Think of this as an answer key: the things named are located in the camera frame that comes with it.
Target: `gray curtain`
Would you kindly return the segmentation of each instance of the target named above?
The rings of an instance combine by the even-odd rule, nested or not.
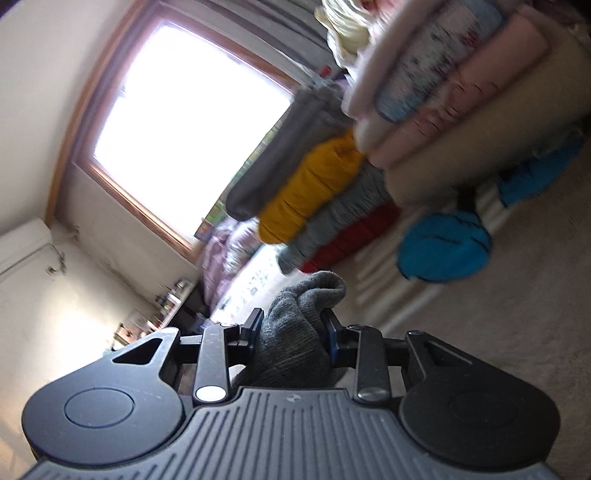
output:
[[[314,17],[320,0],[199,0],[253,33],[294,62],[320,73],[339,68],[326,44],[326,29]]]

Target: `yellow garment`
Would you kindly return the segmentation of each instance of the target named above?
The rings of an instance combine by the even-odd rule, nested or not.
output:
[[[355,178],[364,158],[355,148],[351,130],[310,151],[259,215],[261,240],[280,244],[294,238],[318,208]]]

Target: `light gray garment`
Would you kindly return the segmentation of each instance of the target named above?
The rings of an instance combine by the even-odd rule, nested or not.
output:
[[[327,203],[306,227],[277,254],[277,264],[287,275],[328,245],[341,231],[392,200],[384,185],[384,172],[364,161],[357,178]]]
[[[271,388],[331,387],[341,376],[323,347],[326,329],[320,312],[345,298],[345,282],[332,272],[316,272],[283,289],[263,320],[252,361],[233,379]]]
[[[245,221],[258,215],[310,150],[351,127],[352,120],[340,109],[342,96],[333,82],[295,94],[275,137],[228,192],[229,216]]]

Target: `blue object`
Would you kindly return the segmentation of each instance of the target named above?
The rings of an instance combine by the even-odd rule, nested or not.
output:
[[[398,255],[405,278],[444,283],[468,277],[491,256],[492,238],[473,212],[433,213],[407,232]]]
[[[498,182],[499,198],[506,207],[531,198],[548,188],[581,152],[583,139],[574,138],[543,157],[532,157],[502,175]]]

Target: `white wall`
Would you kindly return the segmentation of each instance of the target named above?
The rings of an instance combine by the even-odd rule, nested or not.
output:
[[[82,86],[132,0],[21,0],[0,20],[0,233],[43,217]]]
[[[75,165],[68,166],[57,217],[78,226],[82,247],[147,300],[200,271]]]
[[[0,478],[20,477],[34,464],[20,417],[39,388],[99,359],[134,310],[154,309],[72,243],[58,245],[68,272],[46,247],[0,276]]]

